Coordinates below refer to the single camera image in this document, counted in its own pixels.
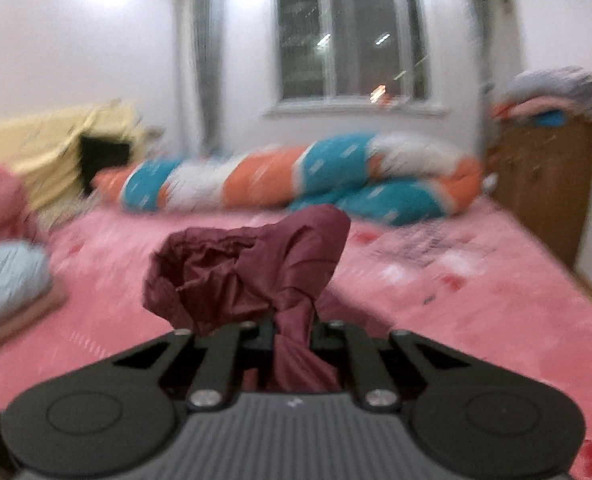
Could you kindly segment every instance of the window sill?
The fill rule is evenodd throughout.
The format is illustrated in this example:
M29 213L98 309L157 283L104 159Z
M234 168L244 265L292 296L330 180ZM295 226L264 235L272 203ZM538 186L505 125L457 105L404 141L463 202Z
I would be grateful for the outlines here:
M409 114L442 117L449 113L444 105L432 101L399 102L380 107L364 99L287 100L276 103L265 112L265 117L302 114Z

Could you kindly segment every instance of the yellow blanket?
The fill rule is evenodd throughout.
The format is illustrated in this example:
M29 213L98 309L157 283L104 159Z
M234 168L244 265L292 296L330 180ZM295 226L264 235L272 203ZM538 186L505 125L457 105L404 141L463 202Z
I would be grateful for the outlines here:
M142 160L146 134L132 104L114 101L0 123L0 162L22 176L33 210L80 192L81 134L128 140Z

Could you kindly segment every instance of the pink blanket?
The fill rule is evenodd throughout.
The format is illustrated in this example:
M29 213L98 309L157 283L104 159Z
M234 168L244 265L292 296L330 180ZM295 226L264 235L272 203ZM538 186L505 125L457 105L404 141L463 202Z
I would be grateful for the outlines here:
M71 299L0 349L0 408L33 384L170 330L141 302L149 254L171 232L280 218L100 209L56 232L52 266ZM573 473L592 479L592 303L507 214L480 199L463 216L400 229L354 222L332 286L371 316L371 333L407 328L564 390L588 423Z

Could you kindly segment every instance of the maroon cloth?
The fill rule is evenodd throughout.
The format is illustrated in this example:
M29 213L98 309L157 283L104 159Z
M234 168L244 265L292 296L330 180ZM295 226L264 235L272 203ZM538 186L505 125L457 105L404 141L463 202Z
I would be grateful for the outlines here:
M259 228L174 233L152 256L144 306L174 328L200 335L258 320L272 309L277 327L272 389L338 389L335 369L309 351L309 333L314 311L345 311L325 288L349 225L345 213L320 205Z

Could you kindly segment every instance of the light blue pillow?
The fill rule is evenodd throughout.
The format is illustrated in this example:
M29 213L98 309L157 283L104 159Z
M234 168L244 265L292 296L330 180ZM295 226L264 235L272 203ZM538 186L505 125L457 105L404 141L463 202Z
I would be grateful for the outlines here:
M49 256L27 242L0 243L0 320L49 291Z

